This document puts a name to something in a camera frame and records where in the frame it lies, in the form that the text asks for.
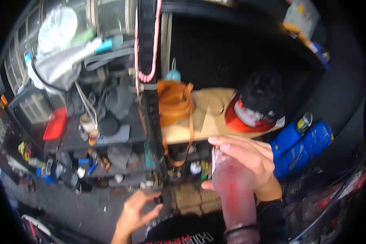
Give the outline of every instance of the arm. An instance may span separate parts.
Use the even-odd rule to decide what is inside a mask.
[[[149,213],[141,212],[148,201],[152,201],[160,195],[161,193],[138,190],[129,197],[118,219],[111,244],[130,244],[132,233],[160,214],[160,210],[163,208],[162,203]]]
[[[270,179],[263,186],[255,189],[255,195],[258,199],[257,204],[260,202],[269,202],[273,200],[282,201],[282,188],[274,174],[271,175]]]

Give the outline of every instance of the floor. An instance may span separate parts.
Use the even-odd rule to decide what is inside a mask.
[[[74,233],[89,237],[96,243],[110,243],[115,224],[128,194],[111,195],[107,189],[75,194],[64,185],[48,185],[34,180],[35,192],[16,185],[7,176],[3,180],[8,195],[24,204],[45,210],[49,219],[60,223]]]
[[[93,189],[90,193],[75,194],[64,185],[50,185],[33,179],[35,192],[27,191],[25,185],[16,185],[4,175],[3,184],[8,195],[24,204],[45,210],[54,222],[73,233],[87,237],[95,243],[110,243],[124,201],[130,194],[115,194],[109,189]],[[185,184],[165,187],[164,208],[160,217],[172,212],[205,214],[220,209],[219,197],[212,191],[205,191],[200,185]],[[145,206],[149,211],[154,203]],[[145,227],[132,234],[132,242],[144,240]]]

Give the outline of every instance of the white cable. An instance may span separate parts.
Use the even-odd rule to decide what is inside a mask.
[[[96,115],[96,110],[95,108],[92,106],[92,104],[88,101],[87,97],[85,97],[85,94],[83,93],[83,90],[80,88],[79,83],[77,81],[74,82],[77,91],[79,92],[80,98],[85,106],[85,110],[87,110],[88,115],[91,117],[92,122],[95,123],[95,129],[98,129],[98,117]],[[91,111],[89,110],[89,108],[91,108],[91,110],[94,112],[95,114],[95,119],[91,114]]]

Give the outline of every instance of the fingernail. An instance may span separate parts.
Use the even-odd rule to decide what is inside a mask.
[[[214,137],[209,137],[208,138],[208,141],[211,141],[211,142],[214,142],[214,141],[216,141],[217,140],[217,137],[216,136],[214,136]]]
[[[220,149],[223,150],[223,151],[227,151],[227,150],[229,150],[230,147],[231,147],[230,144],[222,144],[220,146]]]
[[[202,189],[205,189],[205,190],[207,190],[207,189],[208,189],[208,186],[207,186],[206,184],[204,184],[204,183],[202,183],[202,184],[200,185],[200,187],[202,187]]]

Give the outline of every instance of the hand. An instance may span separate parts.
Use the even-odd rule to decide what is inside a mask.
[[[254,190],[263,187],[273,177],[275,166],[270,144],[238,135],[210,137],[208,140],[253,172]],[[203,182],[202,188],[214,190],[213,182]]]
[[[141,212],[145,204],[159,197],[160,192],[136,191],[124,203],[122,214],[117,222],[116,232],[122,236],[130,236],[132,232],[150,222],[160,214],[163,204],[158,204],[151,212]]]

